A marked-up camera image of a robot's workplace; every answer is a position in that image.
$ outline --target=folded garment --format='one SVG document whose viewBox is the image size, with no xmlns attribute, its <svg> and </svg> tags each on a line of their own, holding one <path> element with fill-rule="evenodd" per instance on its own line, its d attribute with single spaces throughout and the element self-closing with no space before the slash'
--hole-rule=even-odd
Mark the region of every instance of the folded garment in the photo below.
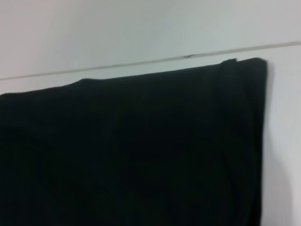
<svg viewBox="0 0 301 226">
<path fill-rule="evenodd" d="M 0 225 L 258 226 L 261 59 L 0 96 Z"/>
</svg>

